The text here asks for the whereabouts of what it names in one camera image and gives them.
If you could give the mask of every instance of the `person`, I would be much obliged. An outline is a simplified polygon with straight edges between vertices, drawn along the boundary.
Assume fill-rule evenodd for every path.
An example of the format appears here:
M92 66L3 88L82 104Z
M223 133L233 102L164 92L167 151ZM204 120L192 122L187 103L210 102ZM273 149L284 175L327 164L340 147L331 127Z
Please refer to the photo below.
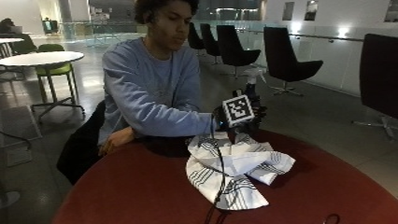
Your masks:
M200 113L200 61L183 46L199 0L138 0L135 8L148 34L104 54L100 155L136 136L191 136L216 128L212 113Z
M11 18L6 18L0 21L0 34L13 34L11 26L15 26Z

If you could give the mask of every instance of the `sweatshirt sleeve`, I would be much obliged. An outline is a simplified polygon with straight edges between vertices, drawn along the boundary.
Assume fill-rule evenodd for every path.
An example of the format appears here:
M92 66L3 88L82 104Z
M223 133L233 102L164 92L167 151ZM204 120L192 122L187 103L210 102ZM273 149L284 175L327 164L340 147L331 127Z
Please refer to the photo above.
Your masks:
M200 111L200 60L195 51L187 50L184 61L174 105L179 110Z
M142 134L190 136L211 132L212 114L158 105L139 74L135 54L111 50L104 54L104 89L127 123Z

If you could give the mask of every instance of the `black cable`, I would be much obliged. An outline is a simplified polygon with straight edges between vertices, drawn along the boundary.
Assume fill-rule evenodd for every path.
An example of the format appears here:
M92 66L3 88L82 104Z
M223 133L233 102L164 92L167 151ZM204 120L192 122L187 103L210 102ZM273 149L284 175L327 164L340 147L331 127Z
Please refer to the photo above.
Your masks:
M219 148L219 144L217 144L217 141L216 141L216 138L215 138L215 129L214 129L214 121L215 121L215 115L212 114L212 122L211 122L211 135L212 135L212 139L215 140L215 148L217 150L217 154L219 154L219 158L220 158L220 162L221 162L221 175L223 175L223 180L221 180L221 185L220 185L220 189L219 189L219 193L216 195L216 199L215 199L215 202L212 204L212 207L210 209L210 212L208 212L208 215L207 215L207 219L206 219L206 224L210 224L211 223L211 220L212 220L212 216L214 216L214 213L215 213L215 209L217 207L217 203L220 202L220 197L221 197L221 194L224 192L224 189L225 189L225 172L224 172L224 159L223 159L223 155L221 155L221 151L220 151L220 148Z
M27 138L15 136L15 135L13 135L13 134L10 134L10 133L3 133L2 131L0 131L0 133L2 133L5 136L7 136L7 137L17 138L17 139L20 139L20 140L26 141L27 144L28 144L28 149L32 148L32 143L30 142L30 140L28 140Z

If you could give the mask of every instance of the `table surface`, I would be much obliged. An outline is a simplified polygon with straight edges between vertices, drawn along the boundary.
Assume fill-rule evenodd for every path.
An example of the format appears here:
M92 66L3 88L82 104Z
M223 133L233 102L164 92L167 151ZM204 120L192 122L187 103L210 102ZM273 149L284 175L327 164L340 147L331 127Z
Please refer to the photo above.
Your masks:
M24 41L23 38L0 38L0 44Z
M52 51L22 54L0 60L5 66L46 66L56 63L70 63L83 59L86 55L75 51Z
M253 180L271 205L232 212L224 223L321 224L333 213L341 224L398 223L397 199L348 163L281 134L260 131L255 139L296 164L272 186ZM212 204L187 178L188 156L179 138L126 145L87 171L52 223L204 223Z

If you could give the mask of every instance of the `white cloth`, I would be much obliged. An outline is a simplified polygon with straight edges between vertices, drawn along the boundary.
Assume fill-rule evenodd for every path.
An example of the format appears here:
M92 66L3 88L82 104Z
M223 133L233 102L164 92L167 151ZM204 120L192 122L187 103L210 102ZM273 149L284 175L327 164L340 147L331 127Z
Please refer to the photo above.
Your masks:
M214 203L223 180L219 146L224 160L225 188L217 208L244 210L268 205L248 176L271 185L277 175L289 172L295 159L275 151L269 143L259 143L247 133L237 135L235 145L227 133L217 133L215 138L198 135L188 146L192 156L187 162L187 175L192 185Z

